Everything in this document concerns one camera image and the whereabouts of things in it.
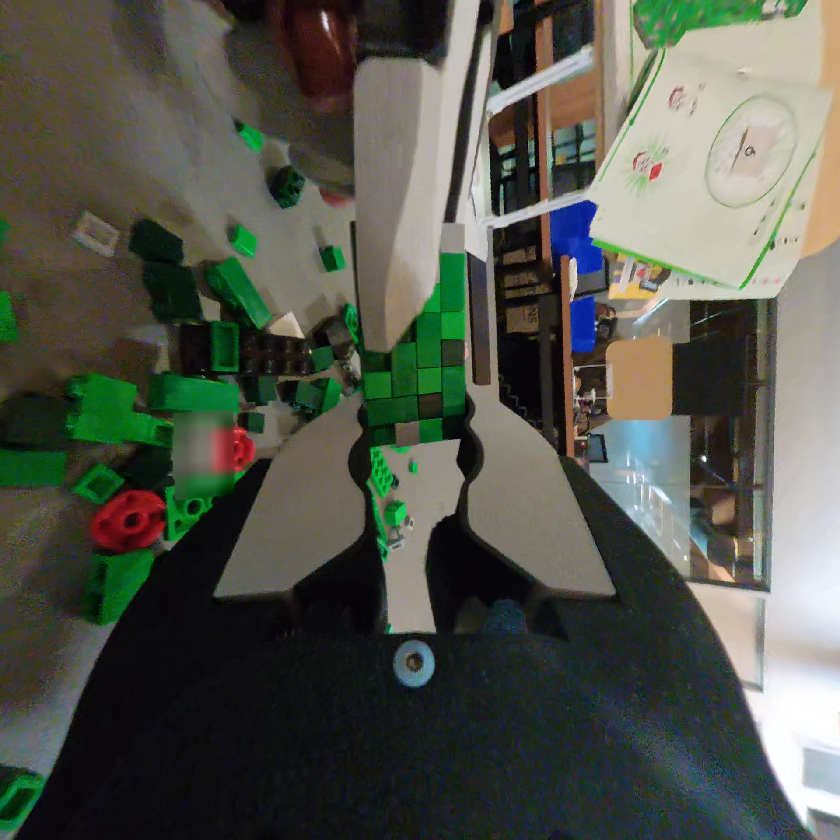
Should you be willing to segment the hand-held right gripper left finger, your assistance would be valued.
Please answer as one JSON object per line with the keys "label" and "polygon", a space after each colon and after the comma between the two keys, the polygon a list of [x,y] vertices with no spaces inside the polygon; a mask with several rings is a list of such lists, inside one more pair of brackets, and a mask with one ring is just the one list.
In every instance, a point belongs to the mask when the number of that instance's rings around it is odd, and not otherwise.
{"label": "hand-held right gripper left finger", "polygon": [[342,401],[278,450],[214,598],[290,592],[364,532],[364,494],[350,472],[362,401]]}

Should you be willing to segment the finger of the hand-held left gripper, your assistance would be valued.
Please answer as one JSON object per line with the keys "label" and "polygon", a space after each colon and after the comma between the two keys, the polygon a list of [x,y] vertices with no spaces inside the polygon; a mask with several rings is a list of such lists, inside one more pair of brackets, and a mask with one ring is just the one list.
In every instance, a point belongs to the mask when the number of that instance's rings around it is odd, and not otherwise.
{"label": "finger of the hand-held left gripper", "polygon": [[468,202],[478,158],[502,8],[503,2],[450,3],[445,76],[458,109],[445,111],[446,117],[455,118],[445,205],[447,223],[461,221],[466,215],[463,206]]}
{"label": "finger of the hand-held left gripper", "polygon": [[369,58],[353,84],[358,298],[365,347],[388,353],[433,293],[453,145],[443,71]]}

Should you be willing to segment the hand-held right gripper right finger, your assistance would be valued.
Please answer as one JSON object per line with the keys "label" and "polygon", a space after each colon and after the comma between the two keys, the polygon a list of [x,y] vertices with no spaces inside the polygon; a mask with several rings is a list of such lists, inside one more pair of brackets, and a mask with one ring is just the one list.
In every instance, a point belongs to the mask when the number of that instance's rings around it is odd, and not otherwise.
{"label": "hand-held right gripper right finger", "polygon": [[461,444],[465,529],[485,550],[548,592],[616,594],[560,456],[494,392],[468,392]]}

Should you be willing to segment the green checkered brick assembly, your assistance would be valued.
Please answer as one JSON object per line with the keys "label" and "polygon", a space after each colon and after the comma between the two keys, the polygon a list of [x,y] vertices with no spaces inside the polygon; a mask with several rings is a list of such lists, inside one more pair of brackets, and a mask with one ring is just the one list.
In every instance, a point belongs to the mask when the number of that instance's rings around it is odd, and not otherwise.
{"label": "green checkered brick assembly", "polygon": [[437,283],[392,350],[362,344],[366,427],[375,447],[458,440],[467,411],[467,255],[446,245]]}

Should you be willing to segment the person's left hand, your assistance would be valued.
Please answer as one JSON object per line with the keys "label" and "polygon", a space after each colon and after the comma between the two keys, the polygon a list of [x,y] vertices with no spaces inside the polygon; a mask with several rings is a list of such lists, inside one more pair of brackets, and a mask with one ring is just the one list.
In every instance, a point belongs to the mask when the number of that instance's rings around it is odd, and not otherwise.
{"label": "person's left hand", "polygon": [[357,59],[356,2],[280,2],[276,32],[307,104],[319,114],[348,112]]}

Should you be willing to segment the white book stand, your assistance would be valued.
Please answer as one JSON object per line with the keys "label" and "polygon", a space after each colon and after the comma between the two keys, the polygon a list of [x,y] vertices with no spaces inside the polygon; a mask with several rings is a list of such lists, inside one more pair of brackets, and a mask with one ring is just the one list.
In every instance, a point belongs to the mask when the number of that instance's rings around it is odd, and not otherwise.
{"label": "white book stand", "polygon": [[552,221],[585,213],[595,175],[595,48],[561,59],[537,48],[537,70],[492,93],[485,108],[470,208],[476,236],[498,253],[553,262]]}

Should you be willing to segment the glass partition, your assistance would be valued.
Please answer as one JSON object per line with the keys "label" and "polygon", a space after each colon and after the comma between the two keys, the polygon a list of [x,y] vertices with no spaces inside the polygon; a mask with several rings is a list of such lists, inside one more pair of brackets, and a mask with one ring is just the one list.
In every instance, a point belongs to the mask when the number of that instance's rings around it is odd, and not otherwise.
{"label": "glass partition", "polygon": [[591,476],[689,582],[768,592],[774,416],[673,416],[599,428]]}

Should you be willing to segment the wooden table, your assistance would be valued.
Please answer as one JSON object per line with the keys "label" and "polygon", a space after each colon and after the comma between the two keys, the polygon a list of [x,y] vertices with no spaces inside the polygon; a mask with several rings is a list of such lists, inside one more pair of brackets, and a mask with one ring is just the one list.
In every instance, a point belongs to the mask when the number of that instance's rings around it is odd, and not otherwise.
{"label": "wooden table", "polygon": [[574,366],[571,347],[571,267],[570,258],[562,255],[560,258],[560,358],[562,367],[561,396],[563,408],[563,451],[572,458],[574,456],[575,425],[574,425]]}

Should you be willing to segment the long black toy plate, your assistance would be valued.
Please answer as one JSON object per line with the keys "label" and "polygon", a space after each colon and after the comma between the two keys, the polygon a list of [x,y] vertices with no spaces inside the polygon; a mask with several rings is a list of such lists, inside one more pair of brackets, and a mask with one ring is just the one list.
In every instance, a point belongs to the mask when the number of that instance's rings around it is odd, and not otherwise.
{"label": "long black toy plate", "polygon": [[229,321],[184,323],[177,337],[184,375],[305,377],[314,373],[312,348],[306,339],[244,329]]}

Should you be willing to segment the blue storage bin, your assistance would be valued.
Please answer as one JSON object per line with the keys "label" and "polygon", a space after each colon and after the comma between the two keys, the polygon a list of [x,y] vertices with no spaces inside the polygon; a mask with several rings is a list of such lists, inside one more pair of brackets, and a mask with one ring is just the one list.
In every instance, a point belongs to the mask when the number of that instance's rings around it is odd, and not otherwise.
{"label": "blue storage bin", "polygon": [[590,226],[596,205],[588,200],[555,209],[549,215],[550,245],[553,268],[560,268],[563,256],[576,260],[580,274],[602,270],[602,250],[593,245]]}
{"label": "blue storage bin", "polygon": [[570,303],[570,335],[573,354],[588,354],[596,342],[596,301],[593,296],[573,299]]}

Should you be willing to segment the green toy set box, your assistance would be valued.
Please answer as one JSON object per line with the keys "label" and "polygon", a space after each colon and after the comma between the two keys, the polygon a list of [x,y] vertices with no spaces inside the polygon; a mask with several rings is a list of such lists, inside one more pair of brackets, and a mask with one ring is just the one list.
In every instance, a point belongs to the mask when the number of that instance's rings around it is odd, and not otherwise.
{"label": "green toy set box", "polygon": [[632,18],[647,49],[666,49],[690,32],[794,18],[806,5],[806,1],[636,1]]}

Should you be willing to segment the pile of green toy bricks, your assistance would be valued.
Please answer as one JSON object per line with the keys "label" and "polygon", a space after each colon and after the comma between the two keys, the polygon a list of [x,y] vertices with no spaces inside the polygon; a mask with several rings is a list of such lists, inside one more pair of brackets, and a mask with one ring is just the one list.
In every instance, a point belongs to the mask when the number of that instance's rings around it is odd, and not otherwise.
{"label": "pile of green toy bricks", "polygon": [[[160,324],[177,334],[184,323],[212,322],[204,318],[182,237],[153,217],[139,217],[127,247],[142,264]],[[226,321],[267,332],[270,312],[237,258],[213,260],[206,282],[227,310]],[[329,366],[328,353],[347,366],[364,343],[354,302],[322,319],[305,340],[314,373]],[[23,393],[2,405],[2,486],[59,486],[67,445],[131,445],[119,469],[92,465],[73,492],[97,512],[126,490],[151,490],[166,505],[163,533],[148,549],[116,554],[88,537],[93,552],[80,616],[114,629],[49,779],[2,767],[3,832],[31,820],[35,808],[34,828],[24,825],[24,837],[59,838],[127,768],[134,743],[182,694],[264,641],[300,629],[384,628],[382,561],[366,532],[288,593],[214,598],[268,470],[267,460],[255,459],[246,471],[233,471],[233,427],[249,433],[263,420],[252,413],[237,424],[235,413],[290,393],[294,410],[314,420],[337,405],[329,395],[339,385],[307,377],[190,376],[179,365],[150,377],[144,411],[134,383],[91,372],[69,378],[61,395]]]}

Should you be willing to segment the yellow printed box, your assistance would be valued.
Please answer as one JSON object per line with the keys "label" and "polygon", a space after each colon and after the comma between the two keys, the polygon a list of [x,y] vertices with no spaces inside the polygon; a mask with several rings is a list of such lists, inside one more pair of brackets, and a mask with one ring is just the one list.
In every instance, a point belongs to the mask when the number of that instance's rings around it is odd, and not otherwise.
{"label": "yellow printed box", "polygon": [[671,269],[628,255],[617,255],[607,289],[610,300],[647,301],[656,298]]}

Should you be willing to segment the white instruction booklet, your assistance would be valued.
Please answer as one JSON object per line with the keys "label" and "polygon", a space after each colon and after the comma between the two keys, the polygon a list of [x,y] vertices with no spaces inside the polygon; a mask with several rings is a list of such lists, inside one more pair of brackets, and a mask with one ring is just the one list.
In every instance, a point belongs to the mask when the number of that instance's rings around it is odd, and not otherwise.
{"label": "white instruction booklet", "polygon": [[812,246],[833,94],[660,50],[589,188],[591,237],[728,291],[776,291]]}

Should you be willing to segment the small grey toy tile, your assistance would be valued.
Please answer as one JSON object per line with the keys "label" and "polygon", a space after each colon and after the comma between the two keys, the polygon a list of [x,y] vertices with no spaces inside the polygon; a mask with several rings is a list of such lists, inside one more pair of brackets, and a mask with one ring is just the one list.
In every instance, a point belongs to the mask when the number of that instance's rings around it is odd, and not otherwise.
{"label": "small grey toy tile", "polygon": [[79,216],[71,235],[79,245],[93,253],[109,258],[116,256],[120,231],[89,211]]}

